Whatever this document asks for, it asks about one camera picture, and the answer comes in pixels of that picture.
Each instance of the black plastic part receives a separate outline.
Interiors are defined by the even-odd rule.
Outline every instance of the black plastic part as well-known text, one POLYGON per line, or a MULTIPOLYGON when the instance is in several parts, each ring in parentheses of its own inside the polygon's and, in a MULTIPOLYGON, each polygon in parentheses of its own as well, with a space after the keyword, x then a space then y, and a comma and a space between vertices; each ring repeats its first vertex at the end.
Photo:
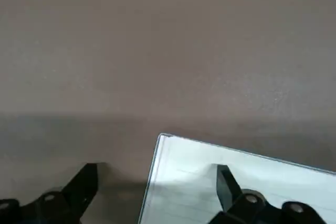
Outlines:
POLYGON ((48 192, 22 207, 16 199, 0 200, 0 224, 80 224, 97 190, 97 164, 87 164, 62 191, 48 192))
POLYGON ((217 166, 216 189, 223 211, 209 224, 326 224, 304 203, 289 201, 279 209, 260 193, 244 193, 226 165, 217 166))

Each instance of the white notepad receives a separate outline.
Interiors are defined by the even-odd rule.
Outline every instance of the white notepad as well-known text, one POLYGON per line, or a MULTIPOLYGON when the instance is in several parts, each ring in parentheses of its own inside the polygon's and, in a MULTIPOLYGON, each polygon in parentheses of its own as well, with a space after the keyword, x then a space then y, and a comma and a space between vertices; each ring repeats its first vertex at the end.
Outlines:
POLYGON ((139 224, 207 224, 222 209, 216 164, 272 205, 301 201, 336 224, 335 173, 167 134, 158 139, 139 224))

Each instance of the paper sheet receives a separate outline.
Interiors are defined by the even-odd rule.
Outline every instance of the paper sheet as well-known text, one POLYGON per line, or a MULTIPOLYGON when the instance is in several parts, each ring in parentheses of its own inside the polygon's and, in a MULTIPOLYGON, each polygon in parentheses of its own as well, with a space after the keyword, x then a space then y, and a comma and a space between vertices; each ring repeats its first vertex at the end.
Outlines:
POLYGON ((225 147, 160 135, 140 224, 207 224, 220 210, 216 164, 228 165, 242 189, 274 206, 289 200, 312 206, 336 224, 336 175, 225 147))

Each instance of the metal screw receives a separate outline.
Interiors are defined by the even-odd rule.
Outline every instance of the metal screw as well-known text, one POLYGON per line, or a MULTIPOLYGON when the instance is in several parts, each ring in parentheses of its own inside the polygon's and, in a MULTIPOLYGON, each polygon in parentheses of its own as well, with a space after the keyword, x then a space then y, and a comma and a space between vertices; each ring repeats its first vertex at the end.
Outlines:
POLYGON ((0 210, 4 210, 9 206, 9 203, 2 203, 0 204, 0 210))
POLYGON ((252 194, 246 195, 245 197, 251 203, 257 203, 258 202, 258 199, 256 198, 256 196, 254 196, 252 194))
POLYGON ((290 205, 290 208, 294 211, 294 212, 298 212, 298 213, 301 213, 303 212, 303 208, 299 205, 299 204, 291 204, 290 205))

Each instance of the table surface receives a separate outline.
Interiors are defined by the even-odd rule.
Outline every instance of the table surface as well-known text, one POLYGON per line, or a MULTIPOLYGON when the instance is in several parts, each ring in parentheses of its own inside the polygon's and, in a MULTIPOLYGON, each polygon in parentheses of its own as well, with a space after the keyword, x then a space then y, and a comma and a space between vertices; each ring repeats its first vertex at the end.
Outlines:
POLYGON ((335 16, 334 0, 0 0, 0 196, 105 162, 100 223, 136 223, 160 132, 335 171, 335 16))

